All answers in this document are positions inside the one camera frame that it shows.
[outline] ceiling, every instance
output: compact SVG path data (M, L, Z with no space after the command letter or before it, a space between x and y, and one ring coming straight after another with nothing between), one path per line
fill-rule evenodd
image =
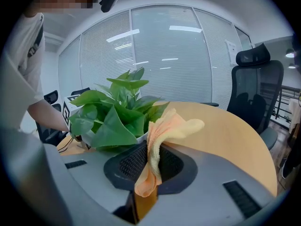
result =
M208 0L230 11L246 24L253 23L258 16L270 14L275 9L269 0ZM89 16L99 11L96 4L92 9L67 9L64 14L45 13L44 31L46 32L46 45L52 45L52 49L59 47L69 32Z

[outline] black mesh chair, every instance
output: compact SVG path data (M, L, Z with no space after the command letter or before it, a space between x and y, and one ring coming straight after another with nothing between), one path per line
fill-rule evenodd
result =
M55 103L58 99L57 90L45 95L44 99L50 104ZM54 104L52 106L55 109L57 109L58 111L61 111L61 109L62 109L60 104ZM68 134L68 132L62 132L60 130L55 130L55 129L50 129L50 128L44 127L44 126L38 124L37 122L36 122L36 124L37 124L37 130L39 133L40 140L43 143L52 144L52 145L57 146Z
M236 62L227 111L252 126L270 150L277 140L277 132L268 125L280 92L283 66L277 60L270 60L264 44L239 52Z
M74 95L81 95L82 93L84 93L85 91L90 90L90 88L85 88L85 89L81 89L81 90L76 90L74 92L71 93L72 96Z

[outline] green leaf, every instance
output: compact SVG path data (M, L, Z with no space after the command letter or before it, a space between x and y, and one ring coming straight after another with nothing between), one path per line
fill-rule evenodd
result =
M116 103L116 100L107 97L107 99L106 100L102 100L101 103L108 103L108 104L112 104L113 105L113 104Z
M169 105L169 102L163 105L155 105L147 111L147 115L152 122L156 122L159 119L166 107Z
M166 107L168 106L169 102L163 105L155 105L148 109L145 115L145 123L144 123L144 132L146 133L149 128L149 122L156 122L157 119L159 119Z
M138 111L126 109L126 108L122 107L121 105L115 104L114 106L115 106L116 112L117 112L120 120L122 121L122 123L124 125L132 123L134 120L143 116L142 113L140 113Z
M123 107L127 106L127 103L129 101L129 99L131 98L131 92L128 91L126 88L124 87L120 87L119 86L119 101L121 102L121 105Z
M134 97L132 97L132 98L128 101L128 104L127 104L127 108L128 108L128 109L130 109L130 110L133 109L133 107L134 107L134 105L135 105L135 102L136 102L138 96L139 96L139 93L136 94Z
M98 86L99 88L101 88L104 92L106 92L107 95L112 96L109 87L107 87L107 86L105 86L105 85L99 85L99 84L95 84L95 85L97 85L97 86Z
M133 89L138 89L144 85L146 85L149 81L127 81L127 80L121 80L121 79L109 79L107 78L108 81L117 84L119 86L125 87L126 89L132 91Z
M148 110L150 107L152 107L152 105L158 100L160 100L160 98L158 98L158 97L143 96L139 100L136 101L133 109L143 113L146 110Z
M117 79L126 80L128 78L128 75L130 73L130 70L126 71L125 73L121 74L117 77ZM114 100L119 101L119 93L120 93L120 86L112 83L110 86L110 93Z
M104 119L103 125L96 132L91 146L133 145L136 137L121 123L114 106Z
M104 121L104 118L106 114L110 111L112 108L112 104L105 103L105 102L100 102L100 103L95 103L95 107L97 108L97 119L100 121Z
M129 80L129 81L138 81L142 78L143 74L144 74L144 68L141 67L140 69L130 73L128 75L127 80Z
M108 99L108 97L100 91L87 90L70 103L76 106L82 106L88 103L100 102L101 100L106 99Z
M120 76L118 76L117 79L126 80L128 78L129 73L130 73L130 70L128 70L125 73L123 73Z
M87 133L93 128L97 117L97 109L94 105L84 105L74 115L69 117L72 133L76 136Z
M100 127L101 127L101 124L100 124L100 123L94 122L94 125L93 125L91 131L93 131L94 134L96 134L96 132L99 130Z
M125 125L125 127L134 135L134 136L143 136L144 131L144 117L145 115L142 115L138 117L136 120L131 122L130 124Z

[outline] desk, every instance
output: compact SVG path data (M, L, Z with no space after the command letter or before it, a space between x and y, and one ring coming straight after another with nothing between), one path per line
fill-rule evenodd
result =
M263 184L275 197L277 177L272 157L261 137L239 117L217 107L193 102L171 102L168 111L175 108L185 120L201 119L205 127L185 139L165 142L188 146L203 152L221 156ZM58 149L70 140L65 138ZM61 155L83 153L85 150L73 142Z

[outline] yellow towel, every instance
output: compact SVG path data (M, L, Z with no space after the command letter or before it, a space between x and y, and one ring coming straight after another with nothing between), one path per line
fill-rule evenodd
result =
M141 197L149 196L156 188L162 184L159 171L159 148L162 142L170 138L182 139L204 127L204 122L198 119L185 121L172 109L166 115L158 119L155 123L149 123L147 135L147 163L135 183L135 193Z

